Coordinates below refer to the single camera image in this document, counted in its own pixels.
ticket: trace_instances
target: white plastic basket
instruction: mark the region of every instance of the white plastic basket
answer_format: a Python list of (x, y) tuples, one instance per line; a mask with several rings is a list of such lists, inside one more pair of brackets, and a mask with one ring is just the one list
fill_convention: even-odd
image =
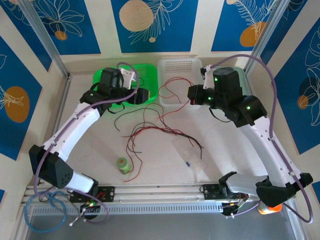
[[(202, 79), (200, 68), (202, 68), (202, 63), (198, 58), (163, 58), (157, 64), (159, 88), (174, 77), (188, 79), (194, 85), (203, 84), (204, 80)], [(181, 103), (176, 96), (170, 97), (173, 94), (165, 87), (162, 87), (159, 90), (160, 104), (164, 107), (182, 107), (189, 100), (189, 87), (190, 84), (186, 80), (170, 82), (167, 88), (179, 97)], [(199, 107), (199, 105), (190, 104), (185, 106), (186, 109), (198, 109)]]

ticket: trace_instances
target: blue cable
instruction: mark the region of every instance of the blue cable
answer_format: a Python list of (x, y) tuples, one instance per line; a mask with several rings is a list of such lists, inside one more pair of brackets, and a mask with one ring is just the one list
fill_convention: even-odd
[[(59, 203), (59, 204), (62, 206), (62, 210), (63, 210), (65, 213), (67, 212), (67, 207), (66, 207), (65, 203), (64, 203), (63, 201), (55, 198), (55, 196), (56, 196), (57, 194), (61, 194), (62, 196), (67, 197), (67, 195), (66, 195), (64, 192), (62, 192), (62, 191), (55, 191), (54, 193), (52, 193), (52, 192), (47, 192), (46, 194), (49, 195), (49, 203), (50, 203), (50, 205), (51, 205), (52, 207), (54, 207), (54, 208), (56, 207), (56, 205), (54, 204), (54, 201), (55, 201), (55, 202)], [(39, 233), (39, 234), (49, 233), (49, 232), (55, 231), (55, 230), (57, 230), (58, 228), (60, 228), (60, 227), (64, 224), (64, 222), (66, 221), (67, 215), (64, 215), (64, 216), (63, 216), (63, 219), (62, 219), (62, 221), (60, 222), (59, 225), (57, 225), (57, 226), (55, 226), (55, 227), (53, 227), (53, 228), (51, 228), (51, 229), (40, 230), (40, 229), (37, 229), (37, 228), (35, 228), (35, 227), (33, 227), (33, 226), (31, 225), (31, 223), (29, 222), (29, 219), (28, 219), (28, 206), (29, 206), (29, 204), (31, 203), (31, 201), (32, 201), (33, 199), (35, 199), (36, 197), (37, 197), (37, 196), (36, 196), (35, 194), (32, 195), (32, 196), (29, 198), (29, 200), (26, 202), (26, 205), (25, 205), (25, 207), (24, 207), (24, 220), (25, 220), (25, 223), (27, 224), (27, 226), (28, 226), (32, 231), (34, 231), (34, 232), (36, 232), (36, 233)]]

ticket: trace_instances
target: small green container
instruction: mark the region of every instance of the small green container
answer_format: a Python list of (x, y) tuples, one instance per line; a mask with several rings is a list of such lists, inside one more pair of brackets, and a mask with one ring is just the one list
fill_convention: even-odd
[[(157, 68), (149, 63), (143, 63), (143, 64), (134, 64), (132, 65), (137, 72), (139, 73), (140, 79), (140, 87), (149, 90), (149, 100), (147, 100), (145, 103), (141, 105), (147, 105), (153, 103), (156, 98), (158, 97), (158, 71)], [(126, 65), (121, 65), (121, 68), (124, 68), (126, 70), (130, 70), (131, 68)], [(93, 84), (96, 84), (100, 82), (101, 73), (104, 68), (99, 69), (96, 71), (93, 75)], [(134, 89), (137, 86), (137, 82), (131, 83), (132, 88)], [(123, 103), (125, 106), (134, 106), (134, 104), (130, 104), (127, 102)], [(119, 108), (121, 105), (113, 104), (111, 109)]]
[(116, 161), (116, 166), (122, 174), (127, 174), (131, 171), (130, 165), (128, 164), (127, 159), (125, 159), (124, 157), (120, 157)]

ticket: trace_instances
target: metal corner post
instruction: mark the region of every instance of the metal corner post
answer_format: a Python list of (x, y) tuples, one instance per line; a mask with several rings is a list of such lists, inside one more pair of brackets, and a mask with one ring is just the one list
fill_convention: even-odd
[(47, 32), (45, 26), (43, 25), (40, 17), (37, 14), (32, 2), (29, 0), (17, 0), (17, 3), (24, 14), (25, 18), (28, 20), (31, 25), (33, 31), (39, 38), (40, 42), (44, 46), (45, 50), (49, 54), (50, 58), (56, 64), (57, 68), (61, 72), (61, 74), (68, 79), (68, 71), (63, 63), (60, 54), (52, 41), (49, 33)]
[[(265, 46), (267, 45), (272, 33), (274, 32), (277, 24), (279, 23), (282, 15), (284, 14), (288, 4), (290, 3), (291, 0), (274, 0), (277, 1), (268, 21), (266, 22), (265, 28), (263, 29), (261, 33), (261, 37), (259, 37), (258, 41), (256, 42), (251, 55), (259, 58), (260, 54), (264, 50)], [(248, 75), (251, 73), (253, 68), (256, 65), (256, 61), (253, 59), (250, 59), (245, 67), (245, 73), (248, 77)]]

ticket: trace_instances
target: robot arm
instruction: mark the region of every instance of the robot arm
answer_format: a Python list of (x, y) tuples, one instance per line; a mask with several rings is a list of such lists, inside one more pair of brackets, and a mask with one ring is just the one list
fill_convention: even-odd
[(249, 176), (230, 172), (219, 180), (220, 190), (227, 197), (233, 193), (246, 193), (258, 196), (269, 207), (275, 207), (294, 196), (299, 187), (296, 175), (303, 187), (312, 183), (309, 173), (301, 171), (289, 160), (277, 137), (273, 139), (288, 159), (293, 172), (290, 172), (269, 138), (270, 120), (258, 98), (243, 95), (238, 73), (231, 67), (202, 69), (204, 85), (189, 87), (188, 98), (193, 105), (209, 105), (220, 109), (234, 122), (249, 139), (268, 176)]
[[(120, 70), (105, 68), (101, 72), (100, 81), (83, 94), (75, 111), (57, 133), (41, 147), (33, 145), (29, 150), (33, 174), (36, 174), (40, 160), (46, 151), (49, 150), (40, 169), (39, 177), (58, 189), (68, 188), (95, 196), (98, 182), (93, 178), (74, 171), (67, 165), (66, 161), (72, 149), (88, 128), (105, 111), (111, 112), (109, 108), (112, 106), (112, 103), (90, 106), (104, 100), (115, 100), (128, 96), (134, 91), (134, 89), (131, 89), (131, 83), (135, 81), (135, 77), (135, 73), (132, 71), (122, 68)], [(139, 88), (137, 93), (129, 98), (127, 102), (130, 104), (142, 104), (148, 98), (149, 91)]]

